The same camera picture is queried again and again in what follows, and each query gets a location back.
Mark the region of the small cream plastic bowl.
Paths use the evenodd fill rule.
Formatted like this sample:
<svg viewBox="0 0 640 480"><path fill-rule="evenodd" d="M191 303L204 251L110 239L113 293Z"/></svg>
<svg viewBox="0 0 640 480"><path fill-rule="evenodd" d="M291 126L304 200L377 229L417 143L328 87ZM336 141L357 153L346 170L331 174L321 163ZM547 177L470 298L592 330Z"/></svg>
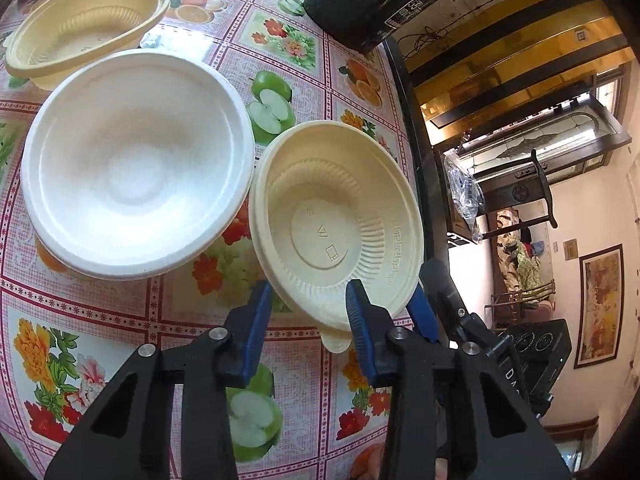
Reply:
<svg viewBox="0 0 640 480"><path fill-rule="evenodd" d="M304 122L267 146L248 218L267 281L329 352L352 343L350 281L362 281L391 316L418 287L424 234L416 196L393 157L342 122Z"/></svg>

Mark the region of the small white bowl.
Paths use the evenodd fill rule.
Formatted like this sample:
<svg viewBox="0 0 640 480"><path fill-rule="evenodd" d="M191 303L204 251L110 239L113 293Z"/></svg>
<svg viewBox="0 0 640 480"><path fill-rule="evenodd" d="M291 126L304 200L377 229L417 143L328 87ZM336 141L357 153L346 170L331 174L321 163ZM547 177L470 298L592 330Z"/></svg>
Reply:
<svg viewBox="0 0 640 480"><path fill-rule="evenodd" d="M25 206L69 268L148 278L230 226L250 188L254 145L244 102L218 70L119 52L78 70L40 107L22 156Z"/></svg>

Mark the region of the large cream plastic bowl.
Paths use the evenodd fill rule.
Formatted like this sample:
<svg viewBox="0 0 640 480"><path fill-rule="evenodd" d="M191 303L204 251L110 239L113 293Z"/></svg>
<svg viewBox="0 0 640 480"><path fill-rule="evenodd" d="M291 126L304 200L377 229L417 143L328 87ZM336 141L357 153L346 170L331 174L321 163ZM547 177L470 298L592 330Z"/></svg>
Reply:
<svg viewBox="0 0 640 480"><path fill-rule="evenodd" d="M6 44L6 71L52 90L99 58L136 48L169 0L48 0Z"/></svg>

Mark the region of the floral fruit tablecloth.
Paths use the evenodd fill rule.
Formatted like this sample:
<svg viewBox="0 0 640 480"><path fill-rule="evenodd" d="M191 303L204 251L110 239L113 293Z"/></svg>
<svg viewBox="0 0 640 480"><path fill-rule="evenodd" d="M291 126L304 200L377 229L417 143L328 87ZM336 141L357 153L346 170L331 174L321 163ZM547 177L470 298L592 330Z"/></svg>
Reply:
<svg viewBox="0 0 640 480"><path fill-rule="evenodd" d="M12 0L2 37L46 1ZM306 17L303 1L170 0L143 45L215 67L247 103L271 79L292 96L298 122L356 127L412 177L396 48L346 49ZM134 348L186 344L247 300L262 276L245 214L159 278L98 281L54 260L20 190L24 139L45 98L28 80L1 78L1 433L36 477ZM253 387L256 406L272 408L282 424L265 445L239 452L242 478L358 478L380 454L390 393L370 388L352 352L326 350L318 330L280 299Z"/></svg>

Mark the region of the framed wall painting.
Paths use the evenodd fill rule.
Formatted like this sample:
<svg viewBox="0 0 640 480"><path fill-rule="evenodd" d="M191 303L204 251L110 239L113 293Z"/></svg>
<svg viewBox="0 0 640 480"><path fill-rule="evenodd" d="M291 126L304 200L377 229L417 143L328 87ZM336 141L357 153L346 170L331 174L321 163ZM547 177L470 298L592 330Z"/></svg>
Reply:
<svg viewBox="0 0 640 480"><path fill-rule="evenodd" d="M623 245L581 256L579 265L580 320L575 368L617 358L625 299Z"/></svg>

